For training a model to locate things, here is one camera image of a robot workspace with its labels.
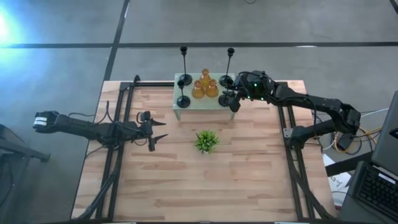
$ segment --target small glass table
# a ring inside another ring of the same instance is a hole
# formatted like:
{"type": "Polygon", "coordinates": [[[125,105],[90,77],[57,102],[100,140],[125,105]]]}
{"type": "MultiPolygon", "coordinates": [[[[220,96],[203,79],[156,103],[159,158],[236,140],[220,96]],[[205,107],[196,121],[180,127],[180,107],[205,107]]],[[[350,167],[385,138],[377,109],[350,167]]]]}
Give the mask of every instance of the small glass table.
{"type": "MultiPolygon", "coordinates": [[[[181,112],[183,110],[228,110],[229,111],[229,118],[234,119],[235,113],[232,112],[228,106],[221,106],[218,103],[218,97],[223,94],[223,91],[226,90],[223,86],[221,86],[218,83],[218,80],[220,79],[221,76],[225,75],[225,73],[210,73],[210,77],[215,79],[217,82],[217,88],[218,88],[218,96],[214,98],[210,98],[208,96],[204,96],[203,98],[196,99],[192,96],[192,89],[193,89],[193,84],[196,80],[199,80],[201,77],[201,73],[188,73],[189,75],[192,76],[192,83],[184,86],[183,93],[184,96],[188,96],[191,99],[191,104],[187,108],[181,108],[177,105],[177,98],[181,96],[181,89],[178,87],[177,82],[178,78],[180,78],[180,75],[183,73],[176,73],[174,77],[174,99],[173,99],[173,110],[175,113],[175,116],[177,117],[178,120],[181,120],[181,112]]],[[[235,74],[229,73],[228,74],[233,80],[235,79],[235,74]]]]}

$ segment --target laptop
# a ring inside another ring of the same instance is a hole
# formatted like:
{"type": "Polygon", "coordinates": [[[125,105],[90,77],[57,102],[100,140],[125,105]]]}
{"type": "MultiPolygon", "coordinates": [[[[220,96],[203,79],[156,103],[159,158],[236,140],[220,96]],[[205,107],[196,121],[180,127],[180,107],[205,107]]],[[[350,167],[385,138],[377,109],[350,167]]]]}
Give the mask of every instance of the laptop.
{"type": "Polygon", "coordinates": [[[347,222],[398,223],[398,91],[372,154],[359,162],[339,219],[347,222]]]}

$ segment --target computer monitor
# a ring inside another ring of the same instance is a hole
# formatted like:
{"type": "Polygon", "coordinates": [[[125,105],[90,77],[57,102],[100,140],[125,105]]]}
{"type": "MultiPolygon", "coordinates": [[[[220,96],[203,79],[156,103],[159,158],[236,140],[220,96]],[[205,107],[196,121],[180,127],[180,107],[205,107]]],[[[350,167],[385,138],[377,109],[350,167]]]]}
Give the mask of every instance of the computer monitor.
{"type": "Polygon", "coordinates": [[[398,175],[398,91],[392,98],[372,161],[392,174],[398,175]]]}

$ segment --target succulent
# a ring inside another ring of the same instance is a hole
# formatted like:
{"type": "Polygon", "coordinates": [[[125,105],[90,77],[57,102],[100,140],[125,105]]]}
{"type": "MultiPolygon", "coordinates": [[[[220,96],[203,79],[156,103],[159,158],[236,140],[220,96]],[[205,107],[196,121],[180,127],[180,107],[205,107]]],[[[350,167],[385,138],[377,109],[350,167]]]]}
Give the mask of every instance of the succulent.
{"type": "Polygon", "coordinates": [[[195,141],[195,147],[201,153],[211,153],[215,150],[215,146],[219,143],[218,137],[214,131],[203,130],[197,134],[198,139],[195,141]]]}

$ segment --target keyboard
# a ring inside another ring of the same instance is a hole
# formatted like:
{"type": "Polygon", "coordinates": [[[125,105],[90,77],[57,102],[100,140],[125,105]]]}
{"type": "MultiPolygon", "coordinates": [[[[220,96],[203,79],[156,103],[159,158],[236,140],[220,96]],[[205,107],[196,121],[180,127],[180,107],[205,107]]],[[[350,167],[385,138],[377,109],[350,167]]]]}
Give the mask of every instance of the keyboard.
{"type": "Polygon", "coordinates": [[[398,180],[370,165],[361,177],[354,198],[398,222],[398,180]]]}

